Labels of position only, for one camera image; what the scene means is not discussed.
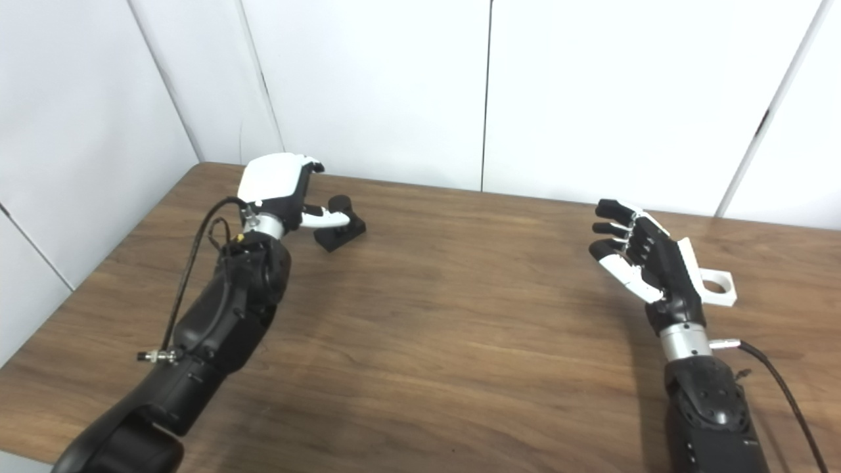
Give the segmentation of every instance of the white wall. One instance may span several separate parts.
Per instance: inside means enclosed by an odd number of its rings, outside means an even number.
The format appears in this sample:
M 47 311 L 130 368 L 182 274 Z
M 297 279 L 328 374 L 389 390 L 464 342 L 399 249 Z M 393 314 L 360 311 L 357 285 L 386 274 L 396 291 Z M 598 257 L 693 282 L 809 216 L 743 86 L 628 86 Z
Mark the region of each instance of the white wall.
M 841 230 L 841 8 L 835 3 L 726 217 Z
M 0 96 L 0 202 L 71 287 L 197 162 L 125 2 L 3 3 Z
M 51 465 L 0 452 L 0 471 L 13 473 L 49 473 Z
M 712 215 L 818 0 L 496 0 L 484 190 Z
M 0 367 L 70 295 L 50 265 L 0 214 Z
M 239 0 L 130 0 L 199 157 L 283 150 Z
M 286 151 L 479 190 L 489 0 L 246 0 Z

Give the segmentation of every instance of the metal connector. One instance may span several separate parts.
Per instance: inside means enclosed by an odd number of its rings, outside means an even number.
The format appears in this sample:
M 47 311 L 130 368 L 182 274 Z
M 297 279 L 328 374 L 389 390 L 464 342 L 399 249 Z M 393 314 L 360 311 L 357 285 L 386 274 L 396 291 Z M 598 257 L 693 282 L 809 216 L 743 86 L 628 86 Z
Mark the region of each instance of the metal connector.
M 137 353 L 137 361 L 148 361 L 149 363 L 175 363 L 179 358 L 181 358 L 181 354 L 177 350 L 152 350 Z
M 712 355 L 704 326 L 701 324 L 693 322 L 674 324 L 660 331 L 659 335 L 668 361 Z
M 254 213 L 250 205 L 248 205 L 245 209 L 240 209 L 240 215 L 242 215 L 242 221 L 244 223 L 243 227 L 254 227 L 260 223 L 257 219 L 257 214 Z
M 719 338 L 710 340 L 710 348 L 713 350 L 724 350 L 727 348 L 738 348 L 742 341 L 738 338 Z

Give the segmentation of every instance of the wood grain surface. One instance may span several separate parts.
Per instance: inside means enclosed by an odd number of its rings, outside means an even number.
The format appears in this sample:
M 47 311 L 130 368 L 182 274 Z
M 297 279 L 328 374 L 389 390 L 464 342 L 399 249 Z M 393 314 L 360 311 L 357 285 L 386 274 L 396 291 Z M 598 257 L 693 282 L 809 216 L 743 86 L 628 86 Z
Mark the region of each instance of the wood grain surface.
M 190 171 L 0 369 L 0 449 L 55 461 L 145 375 L 135 352 L 159 343 L 197 225 L 240 174 Z M 659 341 L 587 252 L 592 205 L 313 177 L 309 202 L 333 194 L 368 233 L 331 254 L 310 231 L 284 238 L 278 317 L 184 439 L 181 472 L 669 470 Z M 841 469 L 841 233 L 656 216 L 733 272 L 711 337 L 767 352 Z M 189 300 L 213 261 L 205 244 Z M 754 370 L 772 471 L 817 471 L 770 375 L 722 357 Z

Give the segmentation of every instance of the black robotic arm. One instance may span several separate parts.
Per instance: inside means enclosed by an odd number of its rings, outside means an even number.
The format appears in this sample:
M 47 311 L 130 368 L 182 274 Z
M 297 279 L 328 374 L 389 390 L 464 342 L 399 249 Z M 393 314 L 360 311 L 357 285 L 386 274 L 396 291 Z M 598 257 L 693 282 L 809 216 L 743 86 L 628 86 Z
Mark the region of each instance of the black robotic arm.
M 613 235 L 590 245 L 590 254 L 631 292 L 645 300 L 648 322 L 660 338 L 668 364 L 666 433 L 675 472 L 768 473 L 744 391 L 706 336 L 702 303 L 732 305 L 729 274 L 698 267 L 689 239 L 676 242 L 648 213 L 603 199 L 593 231 Z M 707 290 L 702 274 L 730 289 Z
M 238 204 L 243 232 L 220 246 L 213 278 L 174 330 L 167 329 L 165 346 L 138 354 L 154 364 L 152 371 L 71 442 L 53 473 L 176 471 L 183 457 L 176 436 L 188 433 L 272 324 L 292 264 L 283 236 L 313 227 L 316 241 L 333 251 L 365 232 L 346 196 L 331 199 L 329 209 L 304 203 L 310 174 L 322 171 L 320 162 L 292 153 L 248 164 L 238 198 L 214 207 Z M 211 216 L 199 230 L 199 241 Z M 182 286 L 188 274 L 189 266 Z

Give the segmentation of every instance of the wall seam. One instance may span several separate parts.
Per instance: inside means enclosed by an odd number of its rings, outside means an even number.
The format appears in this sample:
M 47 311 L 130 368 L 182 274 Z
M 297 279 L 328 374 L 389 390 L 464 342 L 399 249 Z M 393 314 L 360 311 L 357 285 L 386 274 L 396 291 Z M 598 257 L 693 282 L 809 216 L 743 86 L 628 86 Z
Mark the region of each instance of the wall seam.
M 260 87 L 263 104 L 266 107 L 269 116 L 272 117 L 272 122 L 274 123 L 274 130 L 278 136 L 278 144 L 280 145 L 280 150 L 286 152 L 286 145 L 283 143 L 283 134 L 281 134 L 280 125 L 278 124 L 278 115 L 274 111 L 274 105 L 272 104 L 272 96 L 268 92 L 266 76 L 263 75 L 260 56 L 257 54 L 257 46 L 254 44 L 254 36 L 251 34 L 251 26 L 248 24 L 246 7 L 245 5 L 243 5 L 242 0 L 235 0 L 235 4 L 237 13 L 240 15 L 240 26 L 242 27 L 242 33 L 246 37 L 246 45 L 248 46 L 249 53 L 251 53 L 251 63 L 254 65 L 255 73 L 257 75 L 257 82 Z
M 143 22 L 140 21 L 140 14 L 135 8 L 133 0 L 125 0 L 125 2 L 129 5 L 131 16 L 134 17 L 135 23 L 137 24 L 137 29 L 140 30 L 140 36 L 143 38 L 143 42 L 146 44 L 146 49 L 149 51 L 149 55 L 152 58 L 152 62 L 155 63 L 155 68 L 157 69 L 158 74 L 161 76 L 164 88 L 167 90 L 169 99 L 172 102 L 172 107 L 175 109 L 175 113 L 178 116 L 178 120 L 181 122 L 181 126 L 184 128 L 184 133 L 187 135 L 188 141 L 190 141 L 190 146 L 193 147 L 193 152 L 196 155 L 196 159 L 198 160 L 198 162 L 205 162 L 206 160 L 204 159 L 204 154 L 202 153 L 201 147 L 198 145 L 198 140 L 196 139 L 189 125 L 187 125 L 187 121 L 184 119 L 184 114 L 182 113 L 181 108 L 178 106 L 178 101 L 175 99 L 176 93 L 174 87 L 172 86 L 172 81 L 170 81 L 166 70 L 161 64 L 161 60 L 158 59 L 157 55 L 155 54 L 155 50 L 152 48 L 149 35 L 143 28 Z
M 14 228 L 20 233 L 20 235 L 22 237 L 24 237 L 26 242 L 35 250 L 35 252 L 38 253 L 38 256 L 40 256 L 41 259 L 44 260 L 44 263 L 46 263 L 47 266 L 50 267 L 52 272 L 55 273 L 56 276 L 58 276 L 58 279 L 61 280 L 61 282 L 70 290 L 70 292 L 73 292 L 74 290 L 76 290 L 75 288 L 73 288 L 73 285 L 70 284 L 70 281 L 68 281 L 67 278 L 65 278 L 64 275 L 61 274 L 61 272 L 58 270 L 58 268 L 56 268 L 56 266 L 47 258 L 47 256 L 44 254 L 44 252 L 41 251 L 41 249 L 38 247 L 38 245 L 35 244 L 35 242 L 32 240 L 32 238 L 30 238 L 29 235 L 24 231 L 24 229 L 21 228 L 21 226 L 18 224 L 18 222 L 15 221 L 15 219 L 12 217 L 12 214 L 9 213 L 8 209 L 5 206 L 3 206 L 3 203 L 0 203 L 0 211 L 2 211 L 2 213 L 4 215 L 6 215 L 6 217 L 8 218 L 8 221 L 12 222 L 12 225 L 14 226 Z
M 815 40 L 817 32 L 821 28 L 823 20 L 827 17 L 827 13 L 832 7 L 833 1 L 834 0 L 822 0 L 821 4 L 817 6 L 815 16 L 812 17 L 812 21 L 809 23 L 809 27 L 803 35 L 803 39 L 797 46 L 797 51 L 791 58 L 788 69 L 785 70 L 785 74 L 780 81 L 780 86 L 777 87 L 774 97 L 771 99 L 768 108 L 765 110 L 762 120 L 759 122 L 759 126 L 754 133 L 754 138 L 750 141 L 748 149 L 745 150 L 742 161 L 736 168 L 736 172 L 733 174 L 733 179 L 731 179 L 730 184 L 727 186 L 727 190 L 722 196 L 722 200 L 716 209 L 716 217 L 723 217 L 724 214 L 727 213 L 727 209 L 730 207 L 730 204 L 733 202 L 733 197 L 736 195 L 744 176 L 748 173 L 748 169 L 756 156 L 756 151 L 762 145 L 765 135 L 768 134 L 768 129 L 774 122 L 774 117 L 777 115 L 777 111 L 780 109 L 783 99 L 788 94 L 797 72 L 800 71 L 800 67 L 806 59 L 809 49 L 812 47 L 812 42 Z
M 482 118 L 482 172 L 479 175 L 479 192 L 484 192 L 484 152 L 488 143 L 488 86 L 490 83 L 490 29 L 494 24 L 494 0 L 488 2 L 488 55 L 484 63 L 484 117 Z

